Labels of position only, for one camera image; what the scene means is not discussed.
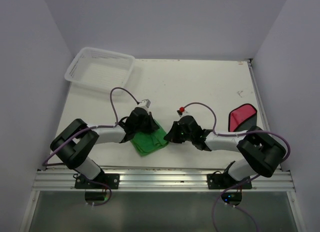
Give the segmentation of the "green microfiber towel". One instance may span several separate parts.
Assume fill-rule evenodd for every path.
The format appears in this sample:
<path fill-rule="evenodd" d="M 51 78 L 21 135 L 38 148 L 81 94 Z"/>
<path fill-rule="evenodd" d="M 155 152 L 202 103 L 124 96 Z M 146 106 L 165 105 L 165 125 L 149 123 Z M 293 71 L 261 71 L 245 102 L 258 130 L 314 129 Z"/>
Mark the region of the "green microfiber towel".
<path fill-rule="evenodd" d="M 151 153 L 161 150 L 169 144 L 169 142 L 164 139 L 167 134 L 166 131 L 157 121 L 155 122 L 159 126 L 159 129 L 151 134 L 139 132 L 130 140 L 134 149 L 141 157 L 148 156 Z"/>

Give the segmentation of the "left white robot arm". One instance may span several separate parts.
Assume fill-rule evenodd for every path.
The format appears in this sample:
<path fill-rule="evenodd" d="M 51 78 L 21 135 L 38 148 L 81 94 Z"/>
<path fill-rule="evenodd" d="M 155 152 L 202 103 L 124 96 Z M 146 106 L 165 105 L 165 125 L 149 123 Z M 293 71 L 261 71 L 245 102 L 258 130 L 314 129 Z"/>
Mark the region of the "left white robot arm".
<path fill-rule="evenodd" d="M 159 128 L 152 113 L 142 107 L 134 108 L 129 116 L 122 118 L 115 126 L 89 126 L 78 118 L 51 142 L 50 149 L 64 165 L 84 176 L 87 184 L 96 189 L 105 180 L 101 167 L 89 158 L 95 145 L 126 143 L 138 133 L 150 135 Z"/>

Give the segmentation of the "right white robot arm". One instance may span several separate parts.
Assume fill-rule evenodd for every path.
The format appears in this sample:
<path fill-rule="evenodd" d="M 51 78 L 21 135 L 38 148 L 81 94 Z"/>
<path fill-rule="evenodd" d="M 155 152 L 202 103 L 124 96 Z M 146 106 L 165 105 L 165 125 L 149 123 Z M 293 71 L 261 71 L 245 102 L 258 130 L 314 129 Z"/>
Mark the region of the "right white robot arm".
<path fill-rule="evenodd" d="M 212 181 L 221 189 L 235 188 L 254 175 L 272 177 L 289 151 L 258 126 L 240 132 L 214 133 L 203 129 L 191 115 L 174 121 L 164 140 L 175 144 L 188 141 L 200 151 L 240 153 L 243 159 L 231 162 L 222 173 L 212 174 Z"/>

